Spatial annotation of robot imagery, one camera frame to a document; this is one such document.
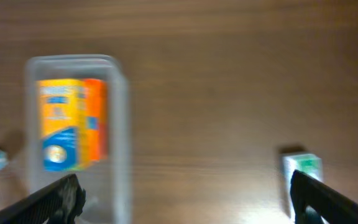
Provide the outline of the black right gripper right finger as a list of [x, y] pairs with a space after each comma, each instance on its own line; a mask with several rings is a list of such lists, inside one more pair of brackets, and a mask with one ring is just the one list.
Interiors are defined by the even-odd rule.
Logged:
[[304, 172], [294, 171], [290, 196], [296, 224], [358, 224], [357, 203]]

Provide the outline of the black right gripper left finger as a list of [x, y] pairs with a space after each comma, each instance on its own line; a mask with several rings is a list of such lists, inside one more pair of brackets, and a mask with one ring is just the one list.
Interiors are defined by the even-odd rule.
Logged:
[[74, 223], [85, 202], [85, 189], [69, 174], [0, 210], [0, 224]]

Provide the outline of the yellow blue medicine box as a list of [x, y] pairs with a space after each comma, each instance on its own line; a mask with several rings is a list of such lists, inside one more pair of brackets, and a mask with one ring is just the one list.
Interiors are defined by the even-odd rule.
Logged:
[[69, 78], [40, 80], [37, 87], [45, 169], [85, 169], [90, 159], [86, 148], [83, 82]]

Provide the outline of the orange red medicine box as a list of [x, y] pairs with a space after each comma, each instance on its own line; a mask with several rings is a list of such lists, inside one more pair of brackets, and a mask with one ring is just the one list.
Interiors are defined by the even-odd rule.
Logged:
[[106, 83], [103, 80], [87, 78], [83, 80], [83, 84], [85, 86], [86, 137], [89, 156], [93, 162], [99, 162], [108, 154], [106, 146]]

